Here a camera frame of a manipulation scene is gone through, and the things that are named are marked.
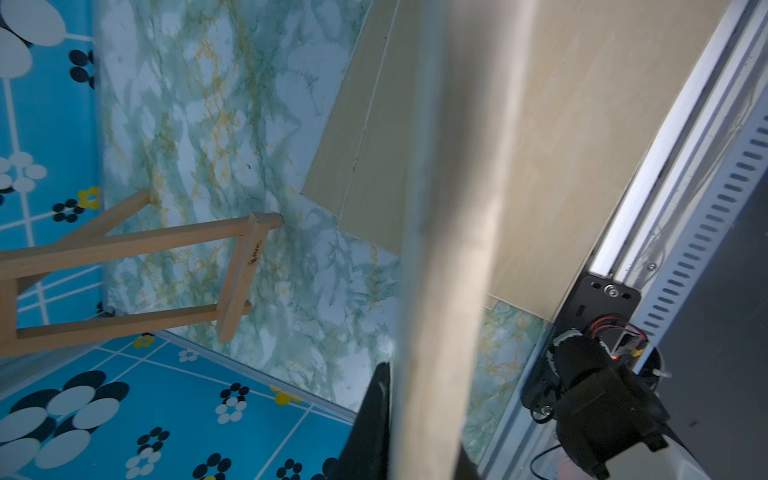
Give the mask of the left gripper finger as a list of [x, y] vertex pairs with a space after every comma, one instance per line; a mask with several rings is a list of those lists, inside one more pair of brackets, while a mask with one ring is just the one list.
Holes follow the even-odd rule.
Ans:
[[334, 470], [335, 479], [387, 479], [390, 446], [391, 366], [374, 369], [350, 436]]

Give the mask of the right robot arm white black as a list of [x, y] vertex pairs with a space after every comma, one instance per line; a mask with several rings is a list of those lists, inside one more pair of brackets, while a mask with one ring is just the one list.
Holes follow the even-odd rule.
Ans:
[[576, 329], [548, 338], [522, 403], [554, 422], [568, 458], [592, 479], [705, 479], [659, 397], [607, 346]]

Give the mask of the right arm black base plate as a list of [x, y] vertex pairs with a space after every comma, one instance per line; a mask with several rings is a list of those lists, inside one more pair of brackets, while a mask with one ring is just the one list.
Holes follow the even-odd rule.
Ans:
[[522, 390], [522, 405], [532, 412], [535, 420], [546, 422], [552, 417], [557, 394], [561, 392], [559, 379], [547, 357], [553, 339], [571, 329], [586, 334], [595, 321], [607, 317], [628, 322], [640, 300], [639, 290], [622, 283], [588, 272], [578, 277], [545, 337]]

